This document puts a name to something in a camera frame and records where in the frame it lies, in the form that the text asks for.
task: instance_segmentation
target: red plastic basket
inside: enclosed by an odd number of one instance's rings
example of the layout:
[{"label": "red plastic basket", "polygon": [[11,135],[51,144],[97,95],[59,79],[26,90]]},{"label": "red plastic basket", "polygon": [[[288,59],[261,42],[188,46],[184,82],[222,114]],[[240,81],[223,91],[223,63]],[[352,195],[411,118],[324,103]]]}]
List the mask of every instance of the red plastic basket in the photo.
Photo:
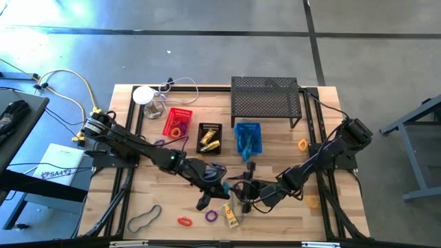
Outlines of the red plastic basket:
[{"label": "red plastic basket", "polygon": [[[192,120],[193,111],[178,109],[172,107],[165,122],[163,135],[178,138],[187,135],[188,129],[190,127],[190,121]],[[177,135],[178,132],[174,131],[178,128],[181,134]]]}]

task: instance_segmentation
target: wooden tabletop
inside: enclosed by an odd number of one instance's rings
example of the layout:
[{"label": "wooden tabletop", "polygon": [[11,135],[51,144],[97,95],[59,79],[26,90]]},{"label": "wooden tabletop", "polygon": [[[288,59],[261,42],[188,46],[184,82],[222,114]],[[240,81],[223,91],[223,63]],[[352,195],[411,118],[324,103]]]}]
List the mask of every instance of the wooden tabletop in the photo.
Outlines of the wooden tabletop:
[{"label": "wooden tabletop", "polygon": [[[127,118],[127,110],[130,103],[133,85],[115,85],[110,110],[116,112],[116,121],[124,125]],[[340,109],[338,95],[335,87],[318,87],[320,100],[332,107]],[[170,92],[168,99],[188,101],[195,97],[195,92]],[[217,162],[225,165],[228,173],[224,178],[240,175],[245,170],[245,164],[236,151],[234,130],[230,128],[230,93],[229,92],[200,92],[196,102],[183,105],[180,103],[168,103],[170,107],[181,107],[193,111],[192,124],[189,129],[189,140],[185,146],[187,157],[198,156],[196,154],[196,142],[199,123],[222,123],[222,154],[218,156],[200,156],[206,162]],[[294,129],[289,126],[287,118],[253,118],[253,122],[261,125],[263,153],[252,156],[256,162],[255,178],[275,181],[275,176],[287,167],[299,165],[308,159],[307,152],[300,152],[297,144],[300,140],[309,140],[308,125],[305,116],[305,106],[301,100],[303,117]],[[132,132],[136,125],[139,106],[135,107]],[[326,131],[330,132],[339,123],[342,116],[340,113],[322,108]],[[164,119],[149,120],[144,118],[141,134],[151,143],[158,139],[170,140],[162,135]],[[183,141],[168,145],[168,148],[180,149]],[[79,235],[88,231],[101,217],[109,205],[110,195],[115,175],[114,168],[105,168],[100,171],[90,183],[88,199],[81,219]],[[336,171],[336,184],[340,204],[348,217],[357,228],[366,236],[369,235],[365,211],[363,209],[360,190],[355,178],[346,171]],[[318,197],[318,188],[315,176],[310,176],[304,187],[305,198],[308,196]],[[240,225],[230,229],[221,208],[228,200],[212,199],[209,207],[203,211],[196,210],[195,206],[201,193],[197,188],[189,186],[188,182],[180,176],[171,176],[160,172],[152,163],[142,158],[139,168],[136,169],[132,193],[130,194],[127,221],[131,218],[149,211],[153,205],[162,207],[162,213],[148,228],[141,229],[133,234],[126,229],[126,239],[161,239],[161,240],[325,240],[325,231],[320,206],[309,206],[306,200],[298,201],[295,198],[286,197],[280,201],[269,214],[262,214],[256,210],[243,216],[240,212],[238,200],[234,198],[234,213]],[[204,216],[210,209],[220,212],[219,219],[214,223],[208,223]],[[119,219],[121,208],[116,210],[114,228]],[[336,222],[334,213],[331,215],[331,223],[334,233]],[[176,219],[187,216],[193,220],[191,227],[184,227],[177,223]],[[133,222],[132,229],[144,225],[150,217],[141,218]]]}]

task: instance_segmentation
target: blue plastic basket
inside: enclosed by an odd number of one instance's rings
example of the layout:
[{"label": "blue plastic basket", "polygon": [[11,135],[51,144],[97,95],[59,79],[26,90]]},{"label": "blue plastic basket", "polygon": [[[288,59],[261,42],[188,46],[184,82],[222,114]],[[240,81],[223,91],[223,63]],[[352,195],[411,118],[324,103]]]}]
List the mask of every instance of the blue plastic basket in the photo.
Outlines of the blue plastic basket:
[{"label": "blue plastic basket", "polygon": [[251,135],[252,146],[251,154],[262,153],[262,134],[260,133],[260,123],[237,123],[234,127],[236,135],[237,152],[243,153],[243,149],[247,144],[248,136]]}]

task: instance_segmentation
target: black plastic tray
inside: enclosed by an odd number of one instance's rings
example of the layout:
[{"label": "black plastic tray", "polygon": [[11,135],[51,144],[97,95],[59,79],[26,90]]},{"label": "black plastic tray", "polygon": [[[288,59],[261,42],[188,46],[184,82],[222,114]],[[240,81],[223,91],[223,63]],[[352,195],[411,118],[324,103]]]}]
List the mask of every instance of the black plastic tray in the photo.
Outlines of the black plastic tray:
[{"label": "black plastic tray", "polygon": [[[208,142],[219,141],[220,145],[208,152],[201,152],[203,145],[199,143],[202,137],[208,132],[208,130],[214,130],[216,133],[213,135],[212,139]],[[219,155],[222,151],[222,124],[219,123],[199,123],[198,139],[197,139],[196,152],[204,155]]]}]

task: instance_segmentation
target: floor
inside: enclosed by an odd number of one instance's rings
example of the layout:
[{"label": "floor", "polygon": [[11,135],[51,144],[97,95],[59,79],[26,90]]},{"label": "floor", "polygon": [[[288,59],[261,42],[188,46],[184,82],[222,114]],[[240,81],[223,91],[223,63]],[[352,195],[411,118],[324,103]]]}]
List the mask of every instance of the floor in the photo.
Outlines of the floor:
[{"label": "floor", "polygon": [[[168,77],[228,84],[231,76],[295,76],[301,85],[335,85],[343,110],[375,131],[357,157],[371,236],[439,245],[441,198],[403,202],[401,195],[418,187],[404,145],[399,134],[385,138],[377,130],[439,94],[441,2],[309,4],[312,18],[302,0],[11,0],[0,16],[0,57],[39,74],[75,70],[104,108],[116,83],[160,83]],[[314,29],[319,35],[310,35]],[[191,32],[197,30],[249,32]],[[13,71],[0,63],[2,70]],[[91,109],[85,86],[74,76],[55,74],[50,83]],[[0,81],[6,85],[33,90],[26,81]],[[74,105],[44,94],[51,110],[80,120]],[[43,115],[14,161],[40,161],[41,147],[72,145],[69,137]],[[0,224],[20,195],[0,207]],[[67,238],[77,218],[29,204],[19,221],[32,228],[0,231],[0,242]]]}]

